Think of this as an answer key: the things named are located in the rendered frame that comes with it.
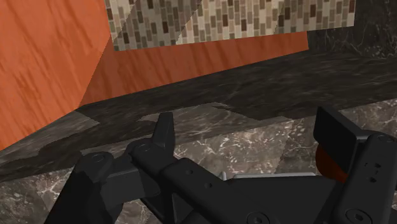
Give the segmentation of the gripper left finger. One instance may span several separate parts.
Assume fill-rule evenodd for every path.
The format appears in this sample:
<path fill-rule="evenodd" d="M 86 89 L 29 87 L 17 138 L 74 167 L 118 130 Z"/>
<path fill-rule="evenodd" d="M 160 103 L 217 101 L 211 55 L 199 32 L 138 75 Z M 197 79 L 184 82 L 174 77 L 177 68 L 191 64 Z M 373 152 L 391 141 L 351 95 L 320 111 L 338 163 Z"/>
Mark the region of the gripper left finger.
<path fill-rule="evenodd" d="M 174 157 L 171 112 L 151 138 L 131 142 L 122 156 L 82 156 L 45 224 L 115 224 L 123 205 L 140 199 L 163 224 L 246 224 L 243 198 L 188 158 Z"/>

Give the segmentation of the orange wooden cabinet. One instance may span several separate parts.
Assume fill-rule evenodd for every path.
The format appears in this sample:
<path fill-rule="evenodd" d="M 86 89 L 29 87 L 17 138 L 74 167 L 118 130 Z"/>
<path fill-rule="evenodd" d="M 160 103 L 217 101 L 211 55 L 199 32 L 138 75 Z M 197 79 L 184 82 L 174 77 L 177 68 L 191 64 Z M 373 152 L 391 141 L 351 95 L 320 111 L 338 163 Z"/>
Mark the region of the orange wooden cabinet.
<path fill-rule="evenodd" d="M 84 104 L 307 48 L 296 32 L 118 52 L 104 0 L 0 0 L 0 150 Z"/>

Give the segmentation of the red round object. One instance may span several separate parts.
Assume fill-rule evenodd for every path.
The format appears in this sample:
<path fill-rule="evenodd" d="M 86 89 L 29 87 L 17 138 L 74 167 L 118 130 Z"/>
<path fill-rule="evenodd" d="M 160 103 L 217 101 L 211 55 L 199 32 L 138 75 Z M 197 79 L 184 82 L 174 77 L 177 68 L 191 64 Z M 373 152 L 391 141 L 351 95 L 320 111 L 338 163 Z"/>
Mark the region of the red round object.
<path fill-rule="evenodd" d="M 347 174 L 337 165 L 335 161 L 318 145 L 316 149 L 316 167 L 325 177 L 344 183 Z"/>

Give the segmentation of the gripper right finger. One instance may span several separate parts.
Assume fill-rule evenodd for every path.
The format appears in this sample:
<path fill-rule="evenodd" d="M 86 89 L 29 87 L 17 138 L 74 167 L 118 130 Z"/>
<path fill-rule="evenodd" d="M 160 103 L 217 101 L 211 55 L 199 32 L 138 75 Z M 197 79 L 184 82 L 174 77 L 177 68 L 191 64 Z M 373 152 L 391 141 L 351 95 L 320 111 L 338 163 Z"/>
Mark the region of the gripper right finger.
<path fill-rule="evenodd" d="M 397 224 L 397 138 L 364 130 L 337 110 L 317 109 L 317 141 L 347 174 L 327 198 L 315 224 Z"/>

